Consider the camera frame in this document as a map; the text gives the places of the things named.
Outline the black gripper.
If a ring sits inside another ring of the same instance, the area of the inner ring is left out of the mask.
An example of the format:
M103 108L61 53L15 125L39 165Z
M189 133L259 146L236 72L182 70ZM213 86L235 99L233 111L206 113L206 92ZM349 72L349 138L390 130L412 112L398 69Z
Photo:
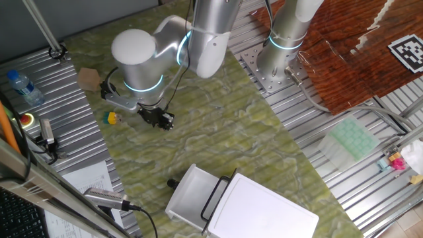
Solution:
M152 125L153 127L158 126L163 130L171 130L174 127L174 116L168 113L164 113L161 108L148 110L144 107L141 107L137 113L143 118L145 122Z

